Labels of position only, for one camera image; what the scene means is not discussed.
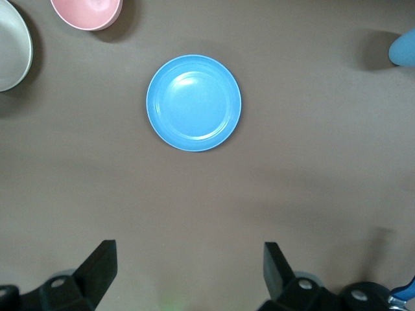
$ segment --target blue handle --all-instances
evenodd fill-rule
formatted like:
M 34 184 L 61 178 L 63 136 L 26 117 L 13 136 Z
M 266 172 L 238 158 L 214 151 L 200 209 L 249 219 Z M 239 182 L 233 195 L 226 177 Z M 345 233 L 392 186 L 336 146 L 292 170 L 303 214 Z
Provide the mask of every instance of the blue handle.
M 406 286 L 397 287 L 390 291 L 390 295 L 393 298 L 408 301 L 412 298 L 415 298 L 415 277 L 410 281 L 410 283 Z

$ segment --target screw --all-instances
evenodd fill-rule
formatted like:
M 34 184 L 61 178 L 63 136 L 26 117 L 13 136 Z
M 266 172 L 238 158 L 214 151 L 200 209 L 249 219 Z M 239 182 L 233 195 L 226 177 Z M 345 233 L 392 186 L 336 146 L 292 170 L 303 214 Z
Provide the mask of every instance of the screw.
M 311 288 L 313 288 L 313 285 L 311 284 L 311 282 L 310 281 L 308 281 L 308 280 L 300 280 L 299 282 L 298 282 L 298 285 L 300 285 L 300 287 L 303 289 L 303 290 L 310 290 Z
M 51 287 L 56 288 L 65 283 L 65 279 L 56 279 L 52 282 Z
M 362 292 L 361 290 L 352 290 L 351 295 L 354 299 L 360 300 L 360 301 L 367 301 L 368 296 Z

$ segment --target gray tabletop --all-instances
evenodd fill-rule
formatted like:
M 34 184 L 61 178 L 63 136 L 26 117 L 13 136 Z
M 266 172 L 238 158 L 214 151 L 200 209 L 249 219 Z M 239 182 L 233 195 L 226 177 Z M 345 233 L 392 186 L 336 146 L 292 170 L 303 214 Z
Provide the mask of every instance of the gray tabletop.
M 0 283 L 31 290 L 116 239 L 99 310 L 256 310 L 264 241 L 330 290 L 410 281 L 415 70 L 388 61 L 414 1 L 125 0 L 108 29 L 13 0 L 32 68 L 0 93 Z M 145 109 L 168 60 L 235 76 L 218 148 L 164 143 Z

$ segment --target pink bowl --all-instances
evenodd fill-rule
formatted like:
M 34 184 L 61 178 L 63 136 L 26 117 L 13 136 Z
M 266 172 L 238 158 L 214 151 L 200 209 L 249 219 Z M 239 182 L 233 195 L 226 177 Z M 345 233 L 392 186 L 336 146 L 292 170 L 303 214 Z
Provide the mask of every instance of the pink bowl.
M 109 27 L 123 6 L 123 0 L 51 0 L 51 3 L 66 23 L 92 31 Z

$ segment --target blue object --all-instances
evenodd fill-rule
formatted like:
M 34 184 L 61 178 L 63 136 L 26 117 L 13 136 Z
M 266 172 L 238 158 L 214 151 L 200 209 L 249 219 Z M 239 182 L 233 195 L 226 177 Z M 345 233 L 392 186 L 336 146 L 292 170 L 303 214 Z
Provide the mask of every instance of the blue object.
M 204 151 L 223 143 L 241 115 L 241 92 L 218 61 L 184 55 L 163 65 L 147 91 L 147 114 L 156 133 L 185 151 Z
M 389 48 L 389 59 L 399 66 L 415 66 L 415 29 L 400 36 Z
M 415 277 L 408 285 L 391 290 L 390 295 L 402 301 L 408 301 L 415 298 Z

